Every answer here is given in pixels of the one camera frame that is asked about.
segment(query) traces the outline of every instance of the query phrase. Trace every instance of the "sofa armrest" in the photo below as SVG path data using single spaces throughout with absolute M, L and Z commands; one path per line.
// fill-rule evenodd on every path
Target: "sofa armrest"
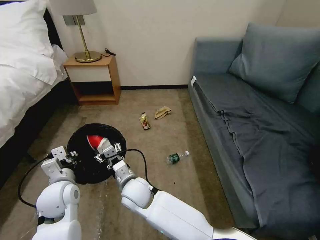
M 195 39 L 191 76 L 197 73 L 227 73 L 241 53 L 242 38 L 199 37 Z

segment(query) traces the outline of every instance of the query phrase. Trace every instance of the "sofa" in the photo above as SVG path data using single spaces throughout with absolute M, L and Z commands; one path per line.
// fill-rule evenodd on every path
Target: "sofa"
M 307 239 L 320 226 L 320 184 L 309 155 L 318 150 L 320 118 L 303 101 L 287 103 L 231 74 L 242 44 L 196 38 L 189 95 L 236 227 Z M 308 79 L 320 81 L 318 72 Z

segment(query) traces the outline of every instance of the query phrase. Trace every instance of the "plastic water bottle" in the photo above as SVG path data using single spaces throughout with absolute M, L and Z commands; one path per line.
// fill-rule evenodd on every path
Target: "plastic water bottle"
M 184 153 L 181 153 L 181 154 L 178 154 L 178 153 L 171 154 L 167 157 L 167 164 L 169 165 L 175 164 L 179 162 L 180 159 L 185 158 L 188 155 L 189 155 L 189 151 L 184 151 Z

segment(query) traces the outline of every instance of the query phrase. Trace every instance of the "bed frame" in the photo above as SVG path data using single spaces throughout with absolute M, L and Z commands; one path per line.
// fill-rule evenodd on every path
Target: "bed frame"
M 12 2 L 0 1 L 0 5 Z M 43 17 L 48 26 L 51 44 L 56 44 L 62 48 L 57 30 L 48 10 L 45 11 Z M 66 103 L 76 103 L 68 80 L 58 83 L 46 96 L 27 110 L 24 118 L 15 128 L 14 135 L 0 148 L 0 188 L 23 157 L 27 157 L 30 162 L 33 161 L 33 158 L 28 154 L 29 147 L 38 137 L 43 126 L 55 110 Z

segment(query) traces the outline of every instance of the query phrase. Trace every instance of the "table lamp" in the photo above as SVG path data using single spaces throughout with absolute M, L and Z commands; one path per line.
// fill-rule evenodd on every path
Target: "table lamp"
M 101 53 L 88 51 L 78 18 L 78 15 L 89 15 L 97 12 L 97 8 L 93 0 L 50 0 L 50 5 L 54 14 L 73 15 L 77 20 L 81 39 L 84 45 L 84 52 L 75 53 L 74 58 L 76 61 L 89 63 L 100 60 Z

